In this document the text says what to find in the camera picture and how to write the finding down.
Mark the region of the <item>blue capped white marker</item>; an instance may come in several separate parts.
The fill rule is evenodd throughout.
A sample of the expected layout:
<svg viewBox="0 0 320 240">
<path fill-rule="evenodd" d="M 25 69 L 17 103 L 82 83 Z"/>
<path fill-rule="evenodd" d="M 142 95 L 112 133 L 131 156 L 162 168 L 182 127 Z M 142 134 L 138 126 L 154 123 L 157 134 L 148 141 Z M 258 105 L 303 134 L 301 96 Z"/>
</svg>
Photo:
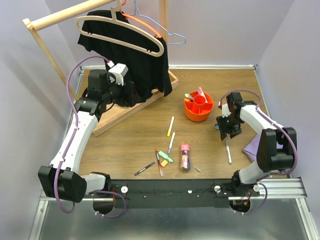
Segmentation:
<svg viewBox="0 0 320 240">
<path fill-rule="evenodd" d="M 168 154 L 171 154 L 171 151 L 172 151 L 172 148 L 173 148 L 174 139 L 175 139 L 175 135 L 176 135 L 176 133 L 173 132 L 172 136 L 171 136 L 171 139 L 170 139 L 168 151 L 167 151 Z"/>
</svg>

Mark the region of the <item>yellow capped white marker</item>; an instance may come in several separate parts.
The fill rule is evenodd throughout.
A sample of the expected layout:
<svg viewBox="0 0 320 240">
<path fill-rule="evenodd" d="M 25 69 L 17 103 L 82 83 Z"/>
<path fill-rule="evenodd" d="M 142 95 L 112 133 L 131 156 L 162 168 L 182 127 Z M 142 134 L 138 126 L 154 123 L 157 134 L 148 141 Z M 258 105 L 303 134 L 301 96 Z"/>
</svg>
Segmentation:
<svg viewBox="0 0 320 240">
<path fill-rule="evenodd" d="M 175 117 L 172 116 L 171 120 L 170 120 L 170 125 L 169 125 L 169 128 L 168 128 L 168 131 L 167 131 L 167 135 L 166 135 L 167 137 L 169 137 L 171 135 L 174 120 L 175 120 Z"/>
</svg>

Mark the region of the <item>orange round pen organizer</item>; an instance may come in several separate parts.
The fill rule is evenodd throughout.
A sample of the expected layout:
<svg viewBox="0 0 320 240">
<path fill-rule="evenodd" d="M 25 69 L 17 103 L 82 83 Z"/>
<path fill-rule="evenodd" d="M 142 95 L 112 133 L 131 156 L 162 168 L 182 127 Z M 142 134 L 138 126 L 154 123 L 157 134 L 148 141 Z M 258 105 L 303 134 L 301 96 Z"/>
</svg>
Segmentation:
<svg viewBox="0 0 320 240">
<path fill-rule="evenodd" d="M 194 100 L 184 101 L 184 114 L 194 122 L 205 121 L 214 107 L 214 101 L 209 94 L 204 93 L 205 98 L 199 95 L 197 91 L 190 92 Z"/>
</svg>

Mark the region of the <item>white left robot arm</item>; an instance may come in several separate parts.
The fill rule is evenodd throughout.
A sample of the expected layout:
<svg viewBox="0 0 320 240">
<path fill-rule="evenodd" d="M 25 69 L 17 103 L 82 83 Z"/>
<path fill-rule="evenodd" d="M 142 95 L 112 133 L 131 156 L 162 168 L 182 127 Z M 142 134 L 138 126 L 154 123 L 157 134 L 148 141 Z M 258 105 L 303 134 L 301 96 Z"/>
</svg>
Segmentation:
<svg viewBox="0 0 320 240">
<path fill-rule="evenodd" d="M 78 172 L 90 135 L 107 106 L 124 102 L 131 107 L 135 102 L 134 84 L 125 79 L 127 72 L 128 67 L 118 63 L 109 70 L 96 69 L 89 73 L 88 86 L 74 104 L 72 123 L 58 153 L 49 166 L 41 166 L 38 171 L 47 197 L 79 203 L 91 192 L 101 198 L 110 194 L 108 174 L 92 172 L 80 176 Z"/>
</svg>

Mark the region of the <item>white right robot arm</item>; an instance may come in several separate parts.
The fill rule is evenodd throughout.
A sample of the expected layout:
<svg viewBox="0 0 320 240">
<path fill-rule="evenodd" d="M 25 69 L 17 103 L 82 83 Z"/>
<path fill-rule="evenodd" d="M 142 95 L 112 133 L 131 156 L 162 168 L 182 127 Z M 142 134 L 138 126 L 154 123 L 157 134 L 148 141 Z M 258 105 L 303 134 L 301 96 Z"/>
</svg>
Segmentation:
<svg viewBox="0 0 320 240">
<path fill-rule="evenodd" d="M 272 120 L 254 101 L 243 100 L 240 90 L 226 93 L 223 98 L 226 103 L 219 101 L 221 116 L 216 118 L 221 140 L 242 133 L 244 123 L 259 135 L 256 160 L 233 174 L 227 185 L 230 192 L 241 196 L 269 175 L 291 174 L 298 164 L 296 130 Z"/>
</svg>

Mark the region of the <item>mint green highlighter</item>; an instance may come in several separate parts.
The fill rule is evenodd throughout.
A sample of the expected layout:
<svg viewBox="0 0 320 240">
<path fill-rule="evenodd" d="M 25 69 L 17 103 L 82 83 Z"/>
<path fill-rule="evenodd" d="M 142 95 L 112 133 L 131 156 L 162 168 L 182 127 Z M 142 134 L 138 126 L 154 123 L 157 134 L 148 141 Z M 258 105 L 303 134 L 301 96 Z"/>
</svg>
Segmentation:
<svg viewBox="0 0 320 240">
<path fill-rule="evenodd" d="M 191 100 L 191 101 L 193 101 L 193 100 L 194 100 L 194 97 L 193 97 L 193 96 L 191 96 L 191 95 L 190 95 L 190 94 L 188 94 L 188 93 L 186 93 L 184 96 L 185 96 L 187 99 Z"/>
</svg>

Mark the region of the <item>orange capped white marker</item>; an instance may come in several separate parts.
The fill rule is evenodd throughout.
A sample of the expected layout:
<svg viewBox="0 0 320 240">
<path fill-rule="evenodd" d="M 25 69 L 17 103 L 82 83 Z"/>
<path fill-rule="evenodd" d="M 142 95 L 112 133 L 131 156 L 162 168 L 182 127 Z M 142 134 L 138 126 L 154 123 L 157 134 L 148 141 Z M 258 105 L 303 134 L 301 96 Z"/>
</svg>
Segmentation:
<svg viewBox="0 0 320 240">
<path fill-rule="evenodd" d="M 206 95 L 205 95 L 204 91 L 202 90 L 202 88 L 201 88 L 201 87 L 199 87 L 199 88 L 198 88 L 198 90 L 200 90 L 200 91 L 202 91 L 202 92 L 203 92 L 202 96 L 204 97 L 205 102 L 207 103 L 207 102 L 208 102 L 208 100 L 207 100 Z"/>
</svg>

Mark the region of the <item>orange black highlighter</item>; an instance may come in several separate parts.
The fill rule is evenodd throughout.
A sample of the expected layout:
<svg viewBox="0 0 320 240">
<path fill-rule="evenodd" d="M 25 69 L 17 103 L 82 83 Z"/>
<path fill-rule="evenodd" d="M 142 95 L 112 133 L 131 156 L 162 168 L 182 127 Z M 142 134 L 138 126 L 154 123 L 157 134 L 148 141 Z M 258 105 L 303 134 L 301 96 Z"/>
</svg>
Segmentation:
<svg viewBox="0 0 320 240">
<path fill-rule="evenodd" d="M 193 101 L 191 99 L 189 99 L 189 98 L 184 98 L 184 102 L 185 103 L 192 103 Z"/>
</svg>

